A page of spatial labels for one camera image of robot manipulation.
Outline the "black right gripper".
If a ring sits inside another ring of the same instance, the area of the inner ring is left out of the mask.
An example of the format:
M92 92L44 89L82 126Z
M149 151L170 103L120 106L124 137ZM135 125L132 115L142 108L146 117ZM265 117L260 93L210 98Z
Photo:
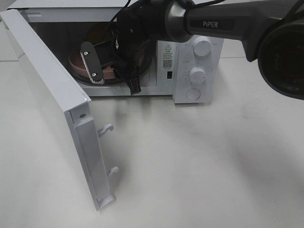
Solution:
M95 45L95 62L101 69L111 67L118 78L127 78L130 95L141 90L141 61L150 43L170 41L166 29L168 4L132 4L116 14L115 25L109 23L110 40Z

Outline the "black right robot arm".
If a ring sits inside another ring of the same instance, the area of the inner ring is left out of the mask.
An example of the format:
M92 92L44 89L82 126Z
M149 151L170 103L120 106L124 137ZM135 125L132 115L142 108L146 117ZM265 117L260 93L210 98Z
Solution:
M249 62L258 61L266 83L278 93L304 97L304 3L259 0L226 4L212 0L139 0L117 14L118 47L98 49L98 66L112 65L126 75L133 93L139 82L132 72L152 40L186 42L194 35L239 40Z

